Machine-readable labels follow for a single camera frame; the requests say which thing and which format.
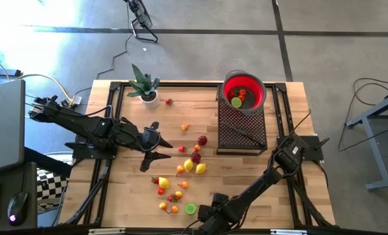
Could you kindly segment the black computer mouse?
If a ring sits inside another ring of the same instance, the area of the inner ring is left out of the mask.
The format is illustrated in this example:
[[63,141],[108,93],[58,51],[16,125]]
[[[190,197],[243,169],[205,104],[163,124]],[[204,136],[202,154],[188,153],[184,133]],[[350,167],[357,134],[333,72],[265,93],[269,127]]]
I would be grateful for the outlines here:
[[7,218],[10,226],[16,227],[24,223],[27,217],[28,193],[19,192],[11,197],[7,206]]

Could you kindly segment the silver aluminium bar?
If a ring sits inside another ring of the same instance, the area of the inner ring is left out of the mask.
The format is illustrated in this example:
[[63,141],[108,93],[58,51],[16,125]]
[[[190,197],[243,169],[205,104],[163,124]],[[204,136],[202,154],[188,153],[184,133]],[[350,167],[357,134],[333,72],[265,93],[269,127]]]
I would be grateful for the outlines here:
[[94,228],[89,229],[87,235],[120,235],[124,233],[124,228]]
[[306,230],[271,229],[270,235],[308,235]]

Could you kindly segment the grey metal table frame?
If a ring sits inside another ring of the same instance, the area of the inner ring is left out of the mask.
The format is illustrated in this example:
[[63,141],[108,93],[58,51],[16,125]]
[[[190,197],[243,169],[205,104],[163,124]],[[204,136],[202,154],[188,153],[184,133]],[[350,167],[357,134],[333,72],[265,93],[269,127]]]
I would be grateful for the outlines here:
[[366,132],[366,142],[369,143],[381,180],[366,184],[368,191],[388,187],[388,97],[366,112],[345,122],[348,129],[361,124]]

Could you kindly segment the white plant pot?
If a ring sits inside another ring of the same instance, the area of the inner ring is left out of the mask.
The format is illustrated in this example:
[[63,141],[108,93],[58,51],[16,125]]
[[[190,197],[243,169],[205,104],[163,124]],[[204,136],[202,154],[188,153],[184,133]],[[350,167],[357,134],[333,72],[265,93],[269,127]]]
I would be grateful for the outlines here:
[[160,103],[160,97],[158,95],[158,92],[155,91],[150,97],[146,98],[141,96],[140,100],[142,101],[142,104],[146,109],[154,109],[159,106]]

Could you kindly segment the black perforated metal stand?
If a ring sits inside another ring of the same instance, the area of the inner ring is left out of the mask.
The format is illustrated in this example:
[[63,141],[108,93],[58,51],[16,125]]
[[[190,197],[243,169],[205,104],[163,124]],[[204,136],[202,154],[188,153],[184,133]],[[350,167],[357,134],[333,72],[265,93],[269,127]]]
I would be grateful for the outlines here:
[[267,150],[263,110],[245,115],[224,100],[222,86],[217,95],[217,155],[259,156]]

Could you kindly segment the green snake plant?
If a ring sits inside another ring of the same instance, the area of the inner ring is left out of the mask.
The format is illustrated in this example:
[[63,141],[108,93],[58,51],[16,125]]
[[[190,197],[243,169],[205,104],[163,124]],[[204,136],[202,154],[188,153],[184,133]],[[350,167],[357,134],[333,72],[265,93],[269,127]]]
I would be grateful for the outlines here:
[[132,64],[135,80],[129,80],[134,89],[127,97],[140,97],[143,101],[152,101],[157,97],[156,90],[160,85],[160,77],[152,79],[150,74],[144,74],[135,64]]

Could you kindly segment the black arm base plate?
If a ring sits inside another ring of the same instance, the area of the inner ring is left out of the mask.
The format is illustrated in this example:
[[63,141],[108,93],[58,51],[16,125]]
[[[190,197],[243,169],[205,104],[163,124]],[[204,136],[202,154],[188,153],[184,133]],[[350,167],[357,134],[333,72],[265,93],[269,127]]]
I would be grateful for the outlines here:
[[72,157],[74,159],[112,160],[117,155],[117,147],[115,146],[102,149],[83,142],[67,142],[65,146],[72,149]]
[[323,161],[321,147],[329,141],[329,138],[320,140],[318,136],[279,136],[275,150],[275,161],[295,160]]

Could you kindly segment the grey flat monitor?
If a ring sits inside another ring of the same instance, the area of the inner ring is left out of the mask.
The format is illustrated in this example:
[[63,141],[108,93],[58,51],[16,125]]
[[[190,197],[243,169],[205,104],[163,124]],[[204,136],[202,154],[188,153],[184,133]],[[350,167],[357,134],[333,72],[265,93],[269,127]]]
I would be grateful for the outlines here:
[[25,82],[0,84],[0,171],[24,160]]

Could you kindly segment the red collapsible colander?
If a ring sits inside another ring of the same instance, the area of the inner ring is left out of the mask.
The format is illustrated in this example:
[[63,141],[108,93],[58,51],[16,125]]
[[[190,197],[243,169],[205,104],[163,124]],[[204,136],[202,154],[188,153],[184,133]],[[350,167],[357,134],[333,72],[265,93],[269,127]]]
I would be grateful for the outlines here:
[[[234,108],[231,105],[231,99],[228,98],[228,93],[233,91],[238,97],[240,89],[246,90],[245,100],[240,108]],[[227,73],[221,92],[229,106],[246,116],[255,116],[263,112],[263,104],[267,97],[266,88],[259,78],[248,72],[233,70]]]

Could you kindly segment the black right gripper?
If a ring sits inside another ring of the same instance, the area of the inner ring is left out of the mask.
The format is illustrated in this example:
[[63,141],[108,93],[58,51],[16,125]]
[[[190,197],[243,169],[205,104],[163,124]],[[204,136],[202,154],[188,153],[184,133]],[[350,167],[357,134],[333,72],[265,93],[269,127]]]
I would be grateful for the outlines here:
[[198,228],[201,235],[227,235],[237,229],[238,208],[235,204],[200,205],[198,219],[203,223]]

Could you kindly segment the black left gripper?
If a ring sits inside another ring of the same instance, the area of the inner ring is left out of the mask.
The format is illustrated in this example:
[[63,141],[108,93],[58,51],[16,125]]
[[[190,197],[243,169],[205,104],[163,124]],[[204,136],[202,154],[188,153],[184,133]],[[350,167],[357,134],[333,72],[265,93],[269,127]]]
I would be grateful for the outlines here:
[[[173,148],[173,146],[165,141],[161,134],[157,131],[159,122],[154,121],[150,127],[145,127],[142,133],[139,133],[135,125],[126,125],[125,132],[129,135],[129,141],[125,144],[127,148],[137,151],[152,151],[157,146],[165,148]],[[170,155],[158,153],[158,152],[147,152],[140,165],[140,171],[148,171],[150,164],[155,160],[168,159]]]

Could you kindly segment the black floor fan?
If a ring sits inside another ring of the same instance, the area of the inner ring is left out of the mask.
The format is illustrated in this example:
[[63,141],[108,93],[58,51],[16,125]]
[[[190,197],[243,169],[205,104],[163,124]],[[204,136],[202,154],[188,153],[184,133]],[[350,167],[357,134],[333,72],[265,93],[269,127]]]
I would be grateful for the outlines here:
[[[158,37],[151,31],[151,28],[153,27],[153,23],[151,21],[150,15],[143,1],[142,0],[123,0],[123,1],[127,4],[127,7],[131,10],[131,12],[135,16],[135,19],[132,20],[130,23],[132,34],[134,35],[134,37],[138,40],[142,40],[145,42],[157,43]],[[139,37],[134,26],[136,22],[139,23],[142,29],[150,33],[154,37],[154,39]]]

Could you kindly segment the black white checkerboard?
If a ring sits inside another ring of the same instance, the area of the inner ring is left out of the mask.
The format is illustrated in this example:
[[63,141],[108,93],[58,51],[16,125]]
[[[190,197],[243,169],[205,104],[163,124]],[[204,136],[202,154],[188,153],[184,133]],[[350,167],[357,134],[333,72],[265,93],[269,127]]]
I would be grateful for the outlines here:
[[60,198],[68,185],[68,178],[37,169],[37,207],[39,210],[46,210],[58,206]]

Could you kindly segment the dark grey desk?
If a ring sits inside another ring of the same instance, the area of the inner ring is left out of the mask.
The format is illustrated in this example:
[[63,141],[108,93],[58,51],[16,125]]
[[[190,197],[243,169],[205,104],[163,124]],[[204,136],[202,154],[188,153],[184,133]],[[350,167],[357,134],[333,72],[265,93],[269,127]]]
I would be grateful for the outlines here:
[[[69,177],[72,166],[52,159],[35,150],[25,148],[23,163],[0,171],[0,232],[18,232],[37,228],[37,169]],[[8,223],[7,206],[13,195],[28,193],[27,217],[23,224],[13,227]]]

